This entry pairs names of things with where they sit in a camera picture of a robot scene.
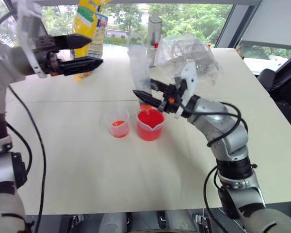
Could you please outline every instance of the black chair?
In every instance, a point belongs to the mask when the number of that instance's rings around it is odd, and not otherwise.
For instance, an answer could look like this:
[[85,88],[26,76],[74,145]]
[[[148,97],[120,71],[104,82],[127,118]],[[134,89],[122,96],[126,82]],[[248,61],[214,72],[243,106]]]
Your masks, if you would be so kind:
[[276,72],[263,70],[258,80],[291,124],[291,59]]

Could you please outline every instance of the white table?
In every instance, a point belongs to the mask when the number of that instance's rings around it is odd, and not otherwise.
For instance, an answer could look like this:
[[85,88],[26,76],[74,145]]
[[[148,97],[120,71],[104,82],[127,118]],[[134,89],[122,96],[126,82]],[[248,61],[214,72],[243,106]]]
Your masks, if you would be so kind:
[[[239,107],[249,126],[250,159],[259,166],[257,174],[266,202],[291,201],[291,126],[234,50],[213,52],[219,62],[220,58],[225,62],[220,64],[225,66],[225,74],[230,74],[226,82],[231,86],[245,83],[246,88],[237,92],[236,87],[229,89],[223,82],[221,88],[200,92]],[[105,63],[118,60],[120,56],[114,56]],[[228,66],[240,70],[233,73]],[[117,72],[120,77],[114,75],[116,67],[122,69]],[[28,78],[13,85],[31,110],[46,147],[43,214],[203,208],[202,184],[215,158],[202,133],[185,119],[167,115],[161,138],[143,141],[136,133],[138,101],[131,93],[127,61],[114,65],[113,71],[103,68],[82,83],[72,77],[57,77]],[[244,80],[236,79],[236,74]],[[34,92],[37,84],[42,88]],[[22,106],[11,96],[7,99],[7,120],[33,150],[32,169],[19,193],[26,213],[37,214],[43,167],[40,145]],[[103,114],[112,107],[130,113],[131,131],[125,138],[112,137],[105,127]],[[14,151],[27,161],[26,149],[16,136],[13,143]],[[209,184],[208,198],[211,207],[221,205],[213,184]]]

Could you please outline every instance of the green foliage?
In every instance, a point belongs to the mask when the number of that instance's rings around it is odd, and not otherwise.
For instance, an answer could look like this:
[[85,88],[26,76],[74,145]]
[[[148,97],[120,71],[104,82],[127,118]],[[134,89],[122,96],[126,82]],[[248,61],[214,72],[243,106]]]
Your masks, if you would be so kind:
[[223,4],[151,4],[150,15],[163,20],[163,36],[188,33],[214,44],[230,9]]
[[[8,13],[7,7],[0,1],[0,18],[6,13]],[[20,45],[17,24],[13,17],[9,17],[0,25],[0,41],[11,47]]]
[[139,26],[135,30],[135,34],[132,35],[131,44],[146,44],[147,43],[147,27]]
[[50,35],[71,34],[77,11],[76,5],[42,8],[42,21]]
[[141,27],[142,11],[137,4],[106,4],[104,12],[108,15],[114,13],[116,24],[127,33],[128,36]]
[[262,46],[239,46],[241,53],[248,58],[258,58],[258,59],[269,59],[269,55],[277,55],[287,59],[291,58],[291,50],[278,49],[271,47],[262,47]]
[[110,29],[110,30],[120,30],[120,28],[117,25],[109,25],[109,24],[107,24],[107,29]]
[[117,37],[114,37],[114,36],[109,36],[109,37],[105,37],[103,39],[103,43],[104,44],[119,45],[119,46],[126,47],[127,46],[127,39],[126,38],[117,38]]

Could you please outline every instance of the cable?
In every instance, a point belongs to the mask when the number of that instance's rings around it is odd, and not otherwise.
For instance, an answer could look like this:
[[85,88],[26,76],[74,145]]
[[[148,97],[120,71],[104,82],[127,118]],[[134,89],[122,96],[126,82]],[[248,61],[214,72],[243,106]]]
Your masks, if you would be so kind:
[[205,206],[206,206],[206,209],[210,215],[210,217],[213,219],[213,221],[221,228],[221,230],[224,232],[224,233],[228,233],[228,231],[224,228],[224,226],[222,226],[222,224],[214,217],[214,215],[212,214],[210,208],[209,208],[209,205],[208,205],[208,201],[207,201],[207,192],[206,192],[206,189],[207,189],[207,182],[209,180],[209,177],[210,175],[217,169],[217,166],[215,166],[207,175],[207,177],[205,178],[205,182],[204,182],[204,188],[203,188],[203,195],[204,195],[204,202],[205,202]]
[[6,13],[4,16],[2,16],[0,18],[0,25],[8,18],[10,17],[11,15],[13,15],[14,13],[16,13],[16,10],[14,11],[9,11],[8,13]]
[[42,218],[42,211],[43,211],[43,202],[44,202],[44,189],[45,189],[45,176],[46,176],[46,170],[47,170],[47,159],[46,159],[46,155],[45,155],[45,149],[44,149],[44,145],[43,145],[43,141],[40,135],[40,132],[38,130],[38,127],[28,109],[28,107],[25,105],[25,103],[21,100],[21,98],[16,94],[16,92],[12,89],[12,87],[9,85],[9,89],[10,91],[13,93],[13,95],[18,99],[18,101],[23,105],[23,107],[25,108],[26,112],[28,113],[28,116],[34,126],[34,129],[38,135],[39,141],[40,141],[40,145],[41,145],[41,149],[42,149],[42,155],[43,155],[43,175],[42,175],[42,183],[41,183],[41,199],[40,199],[40,208],[39,208],[39,214],[38,214],[38,220],[37,220],[37,224],[35,227],[35,233],[39,232],[39,227],[40,227],[40,222],[41,222],[41,218]]
[[16,130],[12,127],[12,125],[10,125],[8,122],[7,122],[7,126],[9,127],[9,129],[16,134],[17,137],[19,137],[19,139],[24,143],[25,147],[27,148],[27,151],[28,151],[28,155],[29,155],[29,161],[28,161],[28,166],[27,166],[27,169],[26,169],[26,173],[28,174],[29,171],[30,171],[30,168],[31,168],[31,164],[32,164],[32,151],[31,151],[31,148],[29,146],[29,144],[27,143],[27,141],[23,138],[23,136]]
[[219,189],[220,187],[218,186],[217,180],[216,180],[217,179],[217,175],[218,175],[218,169],[216,169],[215,174],[213,176],[213,183],[217,187],[217,189]]
[[[221,210],[220,208],[218,208],[225,216],[227,216],[226,215],[226,213],[223,211],[223,210]],[[235,222],[235,224],[242,230],[242,232],[244,232],[244,233],[247,233],[247,231],[246,231],[246,229],[244,229],[236,220],[234,220],[234,219],[232,219],[232,218],[230,218],[233,222]]]
[[211,140],[209,143],[207,143],[208,147],[211,147],[213,143],[215,143],[217,141],[220,141],[222,138],[225,138],[226,136],[228,136],[232,132],[234,132],[235,129],[239,126],[239,124],[241,122],[242,114],[241,114],[241,112],[239,111],[239,109],[236,106],[234,106],[233,104],[230,104],[230,103],[225,103],[225,102],[221,102],[221,103],[224,104],[224,105],[230,106],[230,107],[232,107],[232,108],[234,108],[236,110],[236,112],[237,112],[237,121],[229,131],[227,131],[226,133],[222,134],[221,136],[218,136],[217,138],[215,138],[215,139]]
[[235,111],[237,112],[237,115],[232,114],[232,113],[225,113],[225,112],[196,112],[196,111],[191,111],[190,109],[188,109],[187,107],[184,106],[184,104],[181,102],[181,98],[180,98],[179,94],[176,95],[176,98],[177,98],[177,102],[179,103],[181,108],[183,108],[183,110],[186,113],[191,114],[191,115],[196,115],[196,116],[223,115],[223,116],[237,117],[236,123],[233,125],[233,127],[229,131],[227,131],[226,133],[224,133],[221,136],[219,136],[219,137],[211,140],[210,142],[208,142],[207,143],[208,147],[211,147],[213,143],[215,143],[215,142],[221,140],[222,138],[225,138],[226,136],[230,135],[233,131],[235,131],[237,129],[237,127],[239,126],[240,122],[243,123],[244,128],[248,132],[247,123],[245,122],[244,119],[242,119],[242,114],[241,114],[240,110],[233,104],[221,102],[224,105],[228,105],[228,106],[234,108]]

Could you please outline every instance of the orange liquid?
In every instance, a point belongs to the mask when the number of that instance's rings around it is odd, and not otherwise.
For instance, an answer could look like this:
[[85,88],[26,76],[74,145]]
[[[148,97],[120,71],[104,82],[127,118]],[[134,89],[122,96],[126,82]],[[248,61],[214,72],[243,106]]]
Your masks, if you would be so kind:
[[[118,120],[118,121],[114,122],[112,125],[115,127],[118,127],[122,124],[124,124],[124,121]],[[111,128],[111,134],[117,138],[125,137],[128,133],[129,133],[129,125],[126,125],[120,129],[119,128],[116,128],[116,129]]]
[[[140,112],[138,114],[139,120],[154,129],[155,126],[164,121],[164,115],[156,109],[150,109],[147,112]],[[137,133],[145,141],[153,141],[160,137],[162,129],[155,131],[148,131],[143,129],[139,123],[137,124]]]
[[120,125],[123,124],[123,123],[124,123],[123,120],[118,120],[118,121],[114,122],[112,125],[113,125],[113,126],[120,126]]
[[140,103],[140,108],[142,112],[148,112],[152,106],[149,104]]

